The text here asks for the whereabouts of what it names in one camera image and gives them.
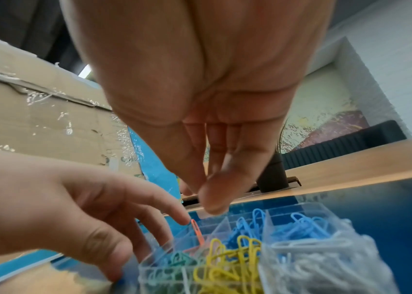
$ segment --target blue tape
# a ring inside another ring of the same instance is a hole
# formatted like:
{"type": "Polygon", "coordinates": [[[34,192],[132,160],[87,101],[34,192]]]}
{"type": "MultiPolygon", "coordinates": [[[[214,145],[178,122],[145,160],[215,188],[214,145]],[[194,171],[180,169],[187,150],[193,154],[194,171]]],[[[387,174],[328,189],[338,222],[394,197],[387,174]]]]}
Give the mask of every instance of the blue tape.
{"type": "Polygon", "coordinates": [[[59,258],[61,254],[49,250],[38,250],[0,264],[0,282],[24,270],[59,258]]]}
{"type": "Polygon", "coordinates": [[[177,176],[168,171],[154,151],[132,129],[128,128],[138,162],[146,180],[154,183],[173,197],[180,199],[177,176]]]}

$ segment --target black cylindrical object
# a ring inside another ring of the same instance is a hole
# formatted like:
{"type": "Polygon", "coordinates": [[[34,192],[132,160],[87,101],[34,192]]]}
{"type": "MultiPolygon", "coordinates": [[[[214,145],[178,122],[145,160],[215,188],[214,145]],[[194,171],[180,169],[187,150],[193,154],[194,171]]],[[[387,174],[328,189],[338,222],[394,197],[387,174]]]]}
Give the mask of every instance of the black cylindrical object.
{"type": "Polygon", "coordinates": [[[278,191],[289,187],[282,154],[275,153],[257,180],[262,193],[278,191]]]}

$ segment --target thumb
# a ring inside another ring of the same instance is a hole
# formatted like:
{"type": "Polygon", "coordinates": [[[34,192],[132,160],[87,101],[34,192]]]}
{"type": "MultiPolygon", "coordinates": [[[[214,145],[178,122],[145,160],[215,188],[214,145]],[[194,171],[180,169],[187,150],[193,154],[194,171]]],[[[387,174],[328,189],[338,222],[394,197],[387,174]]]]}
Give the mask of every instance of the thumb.
{"type": "Polygon", "coordinates": [[[62,225],[54,250],[79,261],[94,264],[110,281],[122,277],[122,267],[133,253],[130,240],[107,223],[81,210],[62,225]]]}

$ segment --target clear plastic organizer box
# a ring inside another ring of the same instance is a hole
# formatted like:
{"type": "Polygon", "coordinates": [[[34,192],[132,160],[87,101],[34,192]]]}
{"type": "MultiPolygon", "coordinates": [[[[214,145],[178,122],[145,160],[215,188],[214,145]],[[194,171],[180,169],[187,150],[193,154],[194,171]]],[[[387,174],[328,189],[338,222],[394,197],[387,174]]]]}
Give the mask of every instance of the clear plastic organizer box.
{"type": "Polygon", "coordinates": [[[190,224],[139,265],[143,294],[397,294],[375,242],[319,203],[190,224]]]}

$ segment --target person's left hand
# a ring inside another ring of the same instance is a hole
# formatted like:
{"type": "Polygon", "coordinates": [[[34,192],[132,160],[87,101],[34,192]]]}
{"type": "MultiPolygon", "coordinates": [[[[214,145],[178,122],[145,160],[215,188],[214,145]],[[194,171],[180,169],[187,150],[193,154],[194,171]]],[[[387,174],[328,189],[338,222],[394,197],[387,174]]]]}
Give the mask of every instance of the person's left hand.
{"type": "Polygon", "coordinates": [[[0,254],[44,248],[122,275],[132,253],[151,251],[136,219],[160,245],[172,239],[162,214],[190,217],[160,187],[105,168],[0,152],[0,254]]]}

